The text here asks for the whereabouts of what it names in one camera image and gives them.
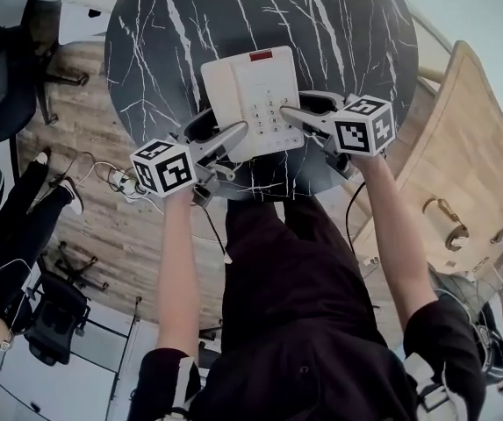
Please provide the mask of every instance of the black shirt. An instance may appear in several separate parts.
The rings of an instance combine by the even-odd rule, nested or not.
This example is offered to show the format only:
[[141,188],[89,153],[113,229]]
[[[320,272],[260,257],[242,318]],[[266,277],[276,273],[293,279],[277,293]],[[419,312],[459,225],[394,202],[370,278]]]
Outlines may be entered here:
[[[321,246],[292,243],[228,268],[222,355],[200,392],[193,365],[190,418],[416,419],[415,382],[377,331],[360,275]],[[437,301],[418,310],[404,348],[436,376],[445,371],[469,420],[478,419],[484,376],[471,327],[455,305]],[[171,412],[183,357],[171,349],[145,357],[129,420]]]

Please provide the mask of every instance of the black marble table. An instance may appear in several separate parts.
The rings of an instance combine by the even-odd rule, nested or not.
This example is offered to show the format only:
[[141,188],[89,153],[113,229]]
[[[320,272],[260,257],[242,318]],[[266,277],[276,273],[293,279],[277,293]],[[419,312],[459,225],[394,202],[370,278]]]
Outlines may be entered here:
[[[209,107],[203,63],[274,46],[292,48],[300,90],[370,94],[393,101],[398,125],[405,119],[418,51],[404,0],[118,0],[105,44],[111,98],[137,145],[165,139]],[[233,182],[220,175],[219,194],[232,199],[314,195],[342,182],[313,139],[222,164],[236,169]]]

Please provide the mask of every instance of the office chair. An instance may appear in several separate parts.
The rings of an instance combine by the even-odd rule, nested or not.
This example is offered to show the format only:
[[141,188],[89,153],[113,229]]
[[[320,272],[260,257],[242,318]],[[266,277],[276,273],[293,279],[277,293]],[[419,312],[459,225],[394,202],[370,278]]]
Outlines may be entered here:
[[[198,338],[214,341],[221,334],[222,331],[222,320],[219,321],[219,326],[211,327],[208,329],[200,329],[198,331]],[[198,342],[198,367],[203,369],[210,369],[214,362],[220,357],[220,353],[208,349],[204,341]]]
[[[93,256],[91,258],[91,261],[87,265],[85,265],[82,268],[76,269],[69,262],[68,256],[65,253],[66,248],[67,248],[66,242],[60,242],[60,244],[58,245],[58,251],[60,252],[60,259],[58,259],[54,264],[56,268],[58,268],[62,273],[64,273],[67,276],[66,281],[69,282],[71,285],[76,285],[77,288],[79,289],[85,289],[85,287],[92,287],[93,289],[97,289],[99,291],[107,290],[109,287],[109,284],[107,282],[104,282],[103,285],[99,285],[83,277],[83,274],[97,263],[98,261],[97,257]],[[44,260],[45,255],[46,253],[41,255],[37,260],[40,272],[42,274],[50,273],[47,269],[47,263]],[[41,283],[42,282],[38,280],[37,283],[35,283],[31,289],[26,290],[26,295],[29,299],[36,301],[36,293]]]
[[88,82],[86,74],[68,79],[47,72],[57,48],[58,43],[54,42],[37,56],[35,43],[23,26],[10,29],[0,26],[0,142],[25,128],[36,111],[37,99],[45,124],[58,120],[48,110],[47,82],[68,86],[84,86]]
[[74,332],[83,335],[90,307],[81,291],[54,273],[42,273],[40,284],[42,298],[25,332],[29,351],[49,367],[67,365],[72,337]]

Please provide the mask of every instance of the sneaker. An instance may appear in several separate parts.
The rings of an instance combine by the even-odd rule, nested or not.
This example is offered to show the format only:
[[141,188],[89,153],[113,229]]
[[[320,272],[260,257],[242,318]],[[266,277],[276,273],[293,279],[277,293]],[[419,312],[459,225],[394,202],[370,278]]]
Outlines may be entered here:
[[34,158],[34,160],[35,160],[35,162],[38,162],[39,164],[48,165],[48,162],[50,161],[51,155],[52,155],[52,151],[47,146],[44,150],[42,150],[42,152],[37,154],[37,157]]
[[83,201],[82,201],[82,198],[77,193],[77,190],[75,189],[75,184],[71,180],[71,178],[65,178],[64,180],[62,180],[62,182],[60,183],[60,187],[63,187],[72,196],[72,201],[70,201],[67,204],[67,206],[69,206],[69,208],[73,212],[75,212],[77,215],[82,215],[83,214]]

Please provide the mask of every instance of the black pants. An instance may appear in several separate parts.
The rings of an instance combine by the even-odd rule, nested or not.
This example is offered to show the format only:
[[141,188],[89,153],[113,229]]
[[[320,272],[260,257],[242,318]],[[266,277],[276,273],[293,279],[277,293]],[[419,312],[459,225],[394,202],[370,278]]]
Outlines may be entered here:
[[358,261],[339,229],[314,196],[284,201],[283,222],[273,203],[228,201],[226,216],[227,247],[235,260],[246,251],[280,239],[300,239],[331,246],[342,254],[348,268],[360,276]]
[[223,353],[299,319],[377,332],[358,262],[321,204],[286,201],[284,213],[283,222],[273,203],[228,202]]
[[[69,192],[58,187],[27,214],[47,173],[48,166],[31,162],[0,210],[0,267],[22,259],[31,268],[46,248],[61,210],[71,201]],[[21,262],[0,270],[0,310],[18,294],[28,275]]]

